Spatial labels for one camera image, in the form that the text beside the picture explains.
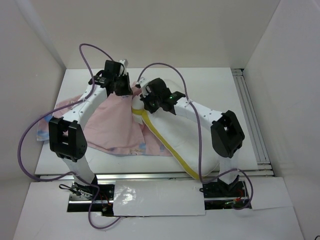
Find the white pillow yellow trim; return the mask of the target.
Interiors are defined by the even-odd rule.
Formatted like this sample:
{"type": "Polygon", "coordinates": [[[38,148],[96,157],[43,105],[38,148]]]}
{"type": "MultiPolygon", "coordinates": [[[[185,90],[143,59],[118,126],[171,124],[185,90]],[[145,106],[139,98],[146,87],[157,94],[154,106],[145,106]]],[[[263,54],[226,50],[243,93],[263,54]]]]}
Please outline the white pillow yellow trim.
{"type": "MultiPolygon", "coordinates": [[[[163,144],[184,171],[193,179],[199,179],[199,136],[196,116],[192,120],[174,115],[159,108],[150,113],[143,106],[138,97],[132,100],[132,114],[134,120],[145,126],[163,144]]],[[[218,155],[212,147],[211,134],[205,127],[201,127],[202,155],[201,175],[207,176],[217,167],[222,166],[223,157],[218,155]]]]}

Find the pink printed pillowcase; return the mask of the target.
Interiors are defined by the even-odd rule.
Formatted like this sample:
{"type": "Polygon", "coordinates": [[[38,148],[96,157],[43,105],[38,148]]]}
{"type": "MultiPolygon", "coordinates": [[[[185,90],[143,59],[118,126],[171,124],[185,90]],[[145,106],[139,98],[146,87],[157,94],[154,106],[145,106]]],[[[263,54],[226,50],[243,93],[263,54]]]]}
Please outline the pink printed pillowcase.
{"type": "Polygon", "coordinates": [[[119,156],[160,156],[172,154],[145,124],[134,121],[132,99],[141,90],[131,87],[133,95],[114,93],[99,105],[84,127],[88,147],[119,156]]]}

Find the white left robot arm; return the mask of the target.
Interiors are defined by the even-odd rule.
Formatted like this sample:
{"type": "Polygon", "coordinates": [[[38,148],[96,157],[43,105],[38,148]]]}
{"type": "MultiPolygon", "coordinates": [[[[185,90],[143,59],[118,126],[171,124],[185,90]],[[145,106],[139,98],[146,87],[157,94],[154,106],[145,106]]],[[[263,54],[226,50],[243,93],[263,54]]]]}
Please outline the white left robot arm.
{"type": "Polygon", "coordinates": [[[99,187],[97,177],[89,167],[85,157],[87,140],[83,132],[89,118],[110,94],[132,95],[130,78],[127,73],[128,61],[106,60],[101,75],[95,75],[88,82],[80,103],[75,104],[62,117],[49,121],[49,147],[74,173],[76,186],[88,200],[97,197],[99,187]]]}

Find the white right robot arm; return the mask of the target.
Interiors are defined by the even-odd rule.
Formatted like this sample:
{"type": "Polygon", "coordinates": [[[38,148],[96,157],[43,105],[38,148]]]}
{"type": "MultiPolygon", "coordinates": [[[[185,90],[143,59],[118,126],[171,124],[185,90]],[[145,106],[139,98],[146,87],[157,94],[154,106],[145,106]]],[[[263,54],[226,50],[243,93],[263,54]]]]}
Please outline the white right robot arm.
{"type": "Polygon", "coordinates": [[[137,120],[147,125],[192,178],[203,181],[219,167],[218,190],[230,196],[239,180],[238,151],[245,139],[236,114],[187,98],[170,80],[141,77],[136,87],[141,95],[132,106],[142,111],[137,120]]]}

